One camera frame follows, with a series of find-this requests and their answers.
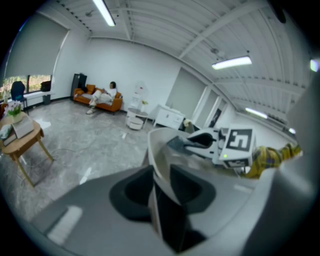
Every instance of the white cabinet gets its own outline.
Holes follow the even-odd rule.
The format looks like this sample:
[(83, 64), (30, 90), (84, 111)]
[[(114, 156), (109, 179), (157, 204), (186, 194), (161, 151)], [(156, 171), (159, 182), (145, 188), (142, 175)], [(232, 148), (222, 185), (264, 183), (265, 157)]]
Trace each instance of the white cabinet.
[(175, 109), (159, 106), (159, 110), (153, 126), (155, 127), (156, 124), (159, 124), (178, 130), (184, 120), (184, 117), (185, 116), (182, 113), (178, 112)]

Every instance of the round wooden table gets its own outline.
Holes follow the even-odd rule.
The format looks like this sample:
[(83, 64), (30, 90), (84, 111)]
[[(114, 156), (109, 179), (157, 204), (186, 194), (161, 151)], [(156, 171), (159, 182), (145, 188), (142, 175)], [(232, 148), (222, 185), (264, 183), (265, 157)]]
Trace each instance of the round wooden table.
[[(21, 112), (22, 117), (26, 116), (26, 113)], [(12, 118), (11, 116), (6, 116), (0, 121), (0, 129), (3, 125), (12, 124)], [(2, 153), (9, 155), (13, 161), (17, 163), (19, 166), (21, 172), (23, 173), (26, 180), (30, 183), (30, 185), (34, 188), (34, 184), (26, 174), (23, 166), (19, 162), (19, 157), (26, 152), (33, 144), (36, 142), (39, 142), (41, 148), (45, 152), (45, 154), (49, 157), (51, 161), (54, 159), (49, 154), (48, 150), (45, 148), (44, 144), (41, 141), (41, 137), (44, 137), (44, 131), (41, 129), (40, 125), (33, 120), (33, 128), (34, 130), (28, 133), (27, 135), (23, 136), (22, 138), (16, 138), (14, 141), (12, 141), (7, 146), (4, 146), (4, 143), (2, 140), (0, 140), (0, 148)]]

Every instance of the gray floor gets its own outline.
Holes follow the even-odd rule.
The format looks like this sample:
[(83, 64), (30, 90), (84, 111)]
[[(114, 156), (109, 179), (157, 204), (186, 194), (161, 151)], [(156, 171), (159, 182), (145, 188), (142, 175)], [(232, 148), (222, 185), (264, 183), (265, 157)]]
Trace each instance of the gray floor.
[(0, 154), (2, 193), (27, 221), (80, 182), (142, 164), (147, 134), (153, 128), (150, 122), (144, 130), (136, 131), (125, 125), (124, 112), (113, 116), (98, 109), (87, 115), (87, 110), (84, 104), (66, 99), (29, 111), (44, 131), (43, 144), (56, 159), (52, 163), (38, 143), (20, 158), (35, 189), (11, 158)]

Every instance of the black cabinet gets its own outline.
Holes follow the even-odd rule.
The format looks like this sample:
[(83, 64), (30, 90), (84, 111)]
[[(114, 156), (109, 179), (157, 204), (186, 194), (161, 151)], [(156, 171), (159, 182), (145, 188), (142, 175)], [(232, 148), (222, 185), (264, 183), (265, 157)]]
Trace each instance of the black cabinet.
[(76, 88), (81, 88), (82, 86), (86, 86), (87, 76), (84, 74), (74, 74), (70, 97), (74, 97), (74, 91)]

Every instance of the box on table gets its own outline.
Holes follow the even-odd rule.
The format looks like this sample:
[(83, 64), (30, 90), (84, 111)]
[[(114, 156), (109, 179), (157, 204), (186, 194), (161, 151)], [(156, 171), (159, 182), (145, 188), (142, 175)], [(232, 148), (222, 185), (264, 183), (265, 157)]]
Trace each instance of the box on table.
[(34, 122), (28, 115), (25, 115), (20, 122), (13, 123), (12, 126), (18, 139), (34, 130)]

